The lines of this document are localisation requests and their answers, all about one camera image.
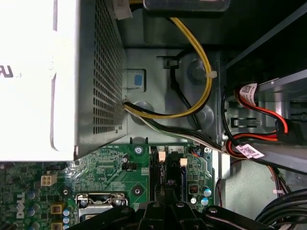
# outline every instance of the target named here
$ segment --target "ventilation grille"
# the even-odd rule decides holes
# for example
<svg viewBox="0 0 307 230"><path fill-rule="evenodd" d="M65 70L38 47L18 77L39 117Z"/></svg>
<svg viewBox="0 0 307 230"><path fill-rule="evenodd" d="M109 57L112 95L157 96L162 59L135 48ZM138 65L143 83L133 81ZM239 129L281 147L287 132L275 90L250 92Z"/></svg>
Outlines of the ventilation grille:
<svg viewBox="0 0 307 230"><path fill-rule="evenodd" d="M121 125L122 46L104 0L95 3L93 134Z"/></svg>

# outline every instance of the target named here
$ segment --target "power supply unit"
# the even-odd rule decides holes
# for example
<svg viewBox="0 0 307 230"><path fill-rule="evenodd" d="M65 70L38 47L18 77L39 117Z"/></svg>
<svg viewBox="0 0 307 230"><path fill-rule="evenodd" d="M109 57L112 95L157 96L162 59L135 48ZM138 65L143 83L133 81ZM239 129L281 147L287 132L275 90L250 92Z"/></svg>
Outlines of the power supply unit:
<svg viewBox="0 0 307 230"><path fill-rule="evenodd" d="M111 4L1 1L0 161L74 160L126 134Z"/></svg>

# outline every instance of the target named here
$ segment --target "gray metal panel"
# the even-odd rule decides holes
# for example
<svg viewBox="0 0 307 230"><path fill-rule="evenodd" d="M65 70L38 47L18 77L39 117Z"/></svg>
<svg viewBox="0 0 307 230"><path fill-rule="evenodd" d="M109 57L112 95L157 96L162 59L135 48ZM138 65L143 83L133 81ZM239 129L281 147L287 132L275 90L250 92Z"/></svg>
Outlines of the gray metal panel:
<svg viewBox="0 0 307 230"><path fill-rule="evenodd" d="M107 1L81 1L78 156L114 141L122 126L125 53Z"/></svg>

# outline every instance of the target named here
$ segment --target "barcode sticker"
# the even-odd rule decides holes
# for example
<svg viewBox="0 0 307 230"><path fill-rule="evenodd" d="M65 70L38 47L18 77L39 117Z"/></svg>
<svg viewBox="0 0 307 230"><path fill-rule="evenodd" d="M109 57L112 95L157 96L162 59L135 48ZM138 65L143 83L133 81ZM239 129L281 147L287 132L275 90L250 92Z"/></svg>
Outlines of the barcode sticker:
<svg viewBox="0 0 307 230"><path fill-rule="evenodd" d="M251 84L245 85L240 89L240 95L248 103L252 105L256 105L255 100L254 100L256 89L257 89L257 83L251 83Z"/></svg>
<svg viewBox="0 0 307 230"><path fill-rule="evenodd" d="M118 20L132 18L129 0L113 0L113 9Z"/></svg>
<svg viewBox="0 0 307 230"><path fill-rule="evenodd" d="M250 146L249 144L243 146L236 146L236 149L239 150L244 156L247 158L260 158L264 157L264 154L256 150L254 147Z"/></svg>

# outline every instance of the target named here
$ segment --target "zip tie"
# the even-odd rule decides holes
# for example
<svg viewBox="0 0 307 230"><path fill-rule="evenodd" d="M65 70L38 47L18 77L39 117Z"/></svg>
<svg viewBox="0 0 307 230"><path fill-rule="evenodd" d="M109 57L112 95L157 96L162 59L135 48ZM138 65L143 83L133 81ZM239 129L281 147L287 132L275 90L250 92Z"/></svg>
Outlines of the zip tie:
<svg viewBox="0 0 307 230"><path fill-rule="evenodd" d="M283 194L283 190L273 189L274 194Z"/></svg>
<svg viewBox="0 0 307 230"><path fill-rule="evenodd" d="M207 78L216 78L217 72L215 70L212 70L210 73L207 74Z"/></svg>

